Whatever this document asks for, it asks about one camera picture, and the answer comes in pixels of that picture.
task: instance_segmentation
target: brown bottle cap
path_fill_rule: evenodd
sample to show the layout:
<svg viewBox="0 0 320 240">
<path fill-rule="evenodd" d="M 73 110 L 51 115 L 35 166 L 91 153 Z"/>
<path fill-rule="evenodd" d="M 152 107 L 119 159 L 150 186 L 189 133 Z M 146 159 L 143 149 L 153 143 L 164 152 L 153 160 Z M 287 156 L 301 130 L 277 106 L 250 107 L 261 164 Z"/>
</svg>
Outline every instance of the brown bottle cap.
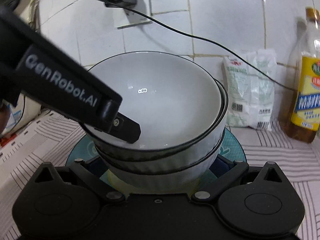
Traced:
<svg viewBox="0 0 320 240">
<path fill-rule="evenodd" d="M 306 7 L 306 15 L 307 19 L 320 21 L 320 13 L 317 9 L 314 9 L 312 7 Z"/>
</svg>

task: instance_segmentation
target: brown liquid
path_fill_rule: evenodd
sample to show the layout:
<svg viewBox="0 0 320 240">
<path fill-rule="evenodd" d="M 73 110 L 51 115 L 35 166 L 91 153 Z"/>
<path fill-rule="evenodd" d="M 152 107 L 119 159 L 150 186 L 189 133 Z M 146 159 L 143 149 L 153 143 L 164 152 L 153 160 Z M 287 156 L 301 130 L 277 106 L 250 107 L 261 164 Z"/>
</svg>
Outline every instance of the brown liquid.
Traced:
<svg viewBox="0 0 320 240">
<path fill-rule="evenodd" d="M 290 105 L 290 109 L 289 109 L 289 113 L 288 113 L 288 117 L 287 117 L 287 122 L 286 122 L 285 126 L 283 127 L 283 129 L 284 129 L 285 133 L 287 134 L 287 136 L 289 136 L 293 139 L 302 141 L 302 142 L 311 143 L 314 140 L 317 132 L 300 127 L 300 126 L 295 125 L 294 123 L 291 122 L 291 116 L 294 111 L 297 96 L 298 96 L 298 93 L 294 92 L 292 103 Z"/>
</svg>

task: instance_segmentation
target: wall outlet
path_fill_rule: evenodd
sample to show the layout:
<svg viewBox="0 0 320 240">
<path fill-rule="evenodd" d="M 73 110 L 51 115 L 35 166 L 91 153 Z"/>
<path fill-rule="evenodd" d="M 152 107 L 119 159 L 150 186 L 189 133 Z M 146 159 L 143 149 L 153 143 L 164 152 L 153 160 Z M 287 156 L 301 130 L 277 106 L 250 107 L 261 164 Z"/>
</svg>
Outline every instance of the wall outlet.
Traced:
<svg viewBox="0 0 320 240">
<path fill-rule="evenodd" d="M 131 11 L 121 8 L 111 9 L 113 10 L 113 20 L 116 28 L 150 22 L 149 19 L 146 19 L 145 17 Z M 133 9 L 145 15 L 151 16 L 150 0 L 137 0 L 137 4 Z"/>
</svg>

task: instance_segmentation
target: stacked bowl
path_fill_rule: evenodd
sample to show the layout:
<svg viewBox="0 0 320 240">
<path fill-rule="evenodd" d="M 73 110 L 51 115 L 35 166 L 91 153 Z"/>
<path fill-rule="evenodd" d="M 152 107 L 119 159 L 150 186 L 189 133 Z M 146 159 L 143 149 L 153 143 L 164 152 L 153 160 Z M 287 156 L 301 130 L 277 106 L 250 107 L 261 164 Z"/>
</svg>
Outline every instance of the stacked bowl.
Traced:
<svg viewBox="0 0 320 240">
<path fill-rule="evenodd" d="M 108 58 L 90 72 L 123 97 L 119 112 L 140 124 L 126 143 L 82 124 L 110 170 L 151 191 L 182 187 L 212 165 L 224 138 L 228 94 L 199 65 L 172 54 L 137 51 Z"/>
</svg>

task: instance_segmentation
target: red logo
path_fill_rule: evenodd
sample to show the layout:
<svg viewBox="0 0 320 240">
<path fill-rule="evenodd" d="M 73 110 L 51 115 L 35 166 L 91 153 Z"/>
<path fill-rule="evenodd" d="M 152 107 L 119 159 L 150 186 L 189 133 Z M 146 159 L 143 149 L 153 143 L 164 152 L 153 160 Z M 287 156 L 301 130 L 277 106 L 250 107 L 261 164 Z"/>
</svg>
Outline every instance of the red logo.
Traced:
<svg viewBox="0 0 320 240">
<path fill-rule="evenodd" d="M 313 77 L 313 78 L 312 78 L 312 82 L 313 82 L 314 85 L 320 87 L 320 78 L 318 78 L 318 77 Z"/>
<path fill-rule="evenodd" d="M 232 65 L 241 66 L 241 62 L 238 61 L 237 59 L 231 59 L 230 61 Z"/>
</svg>

